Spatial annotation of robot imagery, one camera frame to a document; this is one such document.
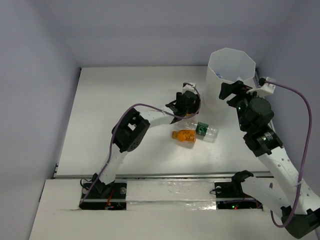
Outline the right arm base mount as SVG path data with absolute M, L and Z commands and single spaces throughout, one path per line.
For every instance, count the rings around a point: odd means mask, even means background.
M 231 181 L 215 182 L 209 192 L 216 197 L 218 210 L 263 209 L 263 204 L 255 198 L 245 194 L 242 183 L 254 175 L 247 171 L 239 171 L 231 177 Z

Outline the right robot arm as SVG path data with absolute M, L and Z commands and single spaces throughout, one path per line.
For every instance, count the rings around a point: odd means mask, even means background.
M 215 196 L 218 199 L 254 198 L 270 209 L 272 217 L 281 219 L 280 228 L 301 239 L 320 226 L 320 197 L 303 179 L 305 161 L 296 169 L 283 142 L 269 127 L 274 112 L 264 97 L 274 92 L 277 83 L 261 78 L 259 84 L 259 88 L 252 88 L 240 80 L 223 82 L 219 99 L 236 109 L 246 146 L 268 168 L 283 193 L 276 193 L 253 173 L 243 170 L 235 173 L 229 182 L 216 183 Z

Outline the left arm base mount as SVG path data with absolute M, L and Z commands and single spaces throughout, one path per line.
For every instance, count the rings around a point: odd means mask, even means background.
M 79 208 L 81 210 L 124 211 L 127 209 L 127 182 L 112 182 L 103 188 L 102 193 L 97 189 L 100 186 L 100 183 L 97 182 L 85 200 L 83 200 L 91 185 L 91 180 L 80 179 L 81 197 Z

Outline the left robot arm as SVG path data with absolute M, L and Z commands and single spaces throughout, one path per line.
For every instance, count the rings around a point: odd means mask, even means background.
M 177 92 L 176 99 L 163 108 L 144 103 L 129 107 L 111 131 L 107 159 L 100 171 L 92 176 L 89 189 L 101 198 L 108 196 L 124 158 L 140 145 L 150 128 L 189 119 L 199 112 L 200 107 L 201 97 L 196 89 Z

